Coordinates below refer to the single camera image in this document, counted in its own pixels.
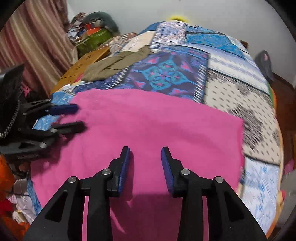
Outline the yellow foam headboard pad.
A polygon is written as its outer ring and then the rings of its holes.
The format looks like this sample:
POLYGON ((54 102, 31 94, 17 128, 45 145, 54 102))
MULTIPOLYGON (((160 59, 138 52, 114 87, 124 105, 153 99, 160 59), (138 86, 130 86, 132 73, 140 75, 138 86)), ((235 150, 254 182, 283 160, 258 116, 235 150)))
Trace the yellow foam headboard pad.
POLYGON ((181 16, 181 15, 171 15, 168 17, 167 19, 168 21, 180 21, 180 22, 184 22, 184 23, 189 23, 189 19, 186 18, 185 16, 181 16))

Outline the blue patchwork bed quilt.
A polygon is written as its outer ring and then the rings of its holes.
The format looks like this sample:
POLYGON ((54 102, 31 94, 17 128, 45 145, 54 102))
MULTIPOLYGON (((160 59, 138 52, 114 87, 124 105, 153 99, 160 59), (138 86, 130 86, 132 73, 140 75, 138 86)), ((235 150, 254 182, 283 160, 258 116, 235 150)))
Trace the blue patchwork bed quilt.
POLYGON ((91 89, 141 89, 187 98, 243 119, 246 164, 238 193, 270 235, 281 212, 281 132, 275 94, 246 46, 222 33, 173 21, 150 25, 120 52, 136 52, 144 46, 153 53, 178 53, 184 67, 148 58, 105 80, 85 82, 82 74, 54 92, 52 101, 66 104, 91 89))

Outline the orange striped blanket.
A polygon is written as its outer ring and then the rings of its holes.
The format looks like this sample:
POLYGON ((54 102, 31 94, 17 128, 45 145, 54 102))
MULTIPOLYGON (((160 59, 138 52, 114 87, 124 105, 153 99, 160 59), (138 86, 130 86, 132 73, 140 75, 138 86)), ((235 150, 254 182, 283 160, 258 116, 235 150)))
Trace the orange striped blanket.
POLYGON ((109 55, 114 56, 117 55, 121 49, 135 36, 137 36, 137 33, 133 32, 124 35, 118 35, 104 42, 101 47, 108 47, 109 55))

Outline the pink pants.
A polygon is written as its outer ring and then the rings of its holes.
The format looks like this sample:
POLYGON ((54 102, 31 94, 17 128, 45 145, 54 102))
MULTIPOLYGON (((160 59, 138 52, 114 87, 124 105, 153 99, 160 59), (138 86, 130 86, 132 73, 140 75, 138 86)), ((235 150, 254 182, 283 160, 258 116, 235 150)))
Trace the pink pants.
POLYGON ((176 240, 180 198, 170 196, 161 149, 200 177, 223 177, 236 188, 243 166, 243 121, 189 99, 138 89, 92 89, 72 98, 79 106, 60 123, 83 121, 77 134, 46 159, 31 164, 34 191, 41 206, 71 176, 93 176, 118 158, 124 146, 132 160, 122 195, 113 198, 115 240, 176 240))

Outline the olive green garment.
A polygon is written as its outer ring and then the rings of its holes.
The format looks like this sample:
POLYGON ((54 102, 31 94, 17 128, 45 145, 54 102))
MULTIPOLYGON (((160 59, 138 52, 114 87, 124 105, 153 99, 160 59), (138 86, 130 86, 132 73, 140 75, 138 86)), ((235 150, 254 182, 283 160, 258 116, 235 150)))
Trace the olive green garment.
POLYGON ((123 51, 113 57, 107 57, 93 64, 90 64, 84 71, 82 81, 93 82, 105 80, 119 73, 122 69, 145 59, 152 54, 149 46, 144 46, 137 52, 123 51))

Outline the grey green long pillow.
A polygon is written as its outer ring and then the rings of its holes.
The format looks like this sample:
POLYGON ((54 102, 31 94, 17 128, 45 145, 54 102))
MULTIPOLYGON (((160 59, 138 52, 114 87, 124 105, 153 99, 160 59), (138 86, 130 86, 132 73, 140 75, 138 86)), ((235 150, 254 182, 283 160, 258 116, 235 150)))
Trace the grey green long pillow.
POLYGON ((114 34, 116 36, 119 35, 118 26, 115 23, 115 21, 113 20, 113 18, 109 14, 107 14, 103 11, 96 11, 96 12, 88 14, 84 18, 83 23, 89 24, 89 23, 94 23, 97 21, 99 21, 100 27, 106 28, 107 30, 112 32, 112 34, 114 34))

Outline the grey backpack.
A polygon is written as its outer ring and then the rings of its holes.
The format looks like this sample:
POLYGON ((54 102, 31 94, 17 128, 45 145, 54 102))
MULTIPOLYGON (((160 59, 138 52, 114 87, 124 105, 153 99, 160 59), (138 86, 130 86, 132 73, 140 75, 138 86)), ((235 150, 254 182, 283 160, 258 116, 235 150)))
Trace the grey backpack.
POLYGON ((262 50, 255 56, 254 62, 257 64, 267 82, 272 84, 274 82, 274 76, 269 53, 266 50, 262 50))

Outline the green storage bag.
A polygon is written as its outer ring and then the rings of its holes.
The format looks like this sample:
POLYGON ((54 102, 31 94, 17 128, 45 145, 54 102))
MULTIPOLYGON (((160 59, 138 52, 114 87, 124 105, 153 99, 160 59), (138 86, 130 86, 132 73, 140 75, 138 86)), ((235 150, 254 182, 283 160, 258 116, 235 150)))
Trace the green storage bag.
POLYGON ((112 33, 107 29, 101 29, 96 33, 88 36, 76 45, 78 58, 96 50, 100 45, 113 37, 112 33))

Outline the wooden lap desk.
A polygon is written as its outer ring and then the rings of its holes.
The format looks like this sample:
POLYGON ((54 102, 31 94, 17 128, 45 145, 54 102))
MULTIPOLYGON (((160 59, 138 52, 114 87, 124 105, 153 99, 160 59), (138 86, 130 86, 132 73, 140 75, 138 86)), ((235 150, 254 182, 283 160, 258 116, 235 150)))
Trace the wooden lap desk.
POLYGON ((61 89, 67 84, 72 84, 80 77, 87 67, 103 58, 105 58, 109 53, 109 47, 101 47, 97 50, 91 51, 83 55, 72 67, 70 67, 66 73, 60 78, 58 83, 52 88, 50 93, 54 93, 61 89))

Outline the striped brown curtain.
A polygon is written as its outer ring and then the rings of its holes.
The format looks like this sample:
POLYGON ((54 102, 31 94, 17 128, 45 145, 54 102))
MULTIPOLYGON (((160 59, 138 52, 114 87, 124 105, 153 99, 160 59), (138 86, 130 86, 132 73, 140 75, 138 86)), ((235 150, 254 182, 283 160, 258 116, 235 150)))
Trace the striped brown curtain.
POLYGON ((67 1, 24 1, 1 29, 1 70, 24 64, 22 85, 49 96, 78 60, 68 25, 67 1))

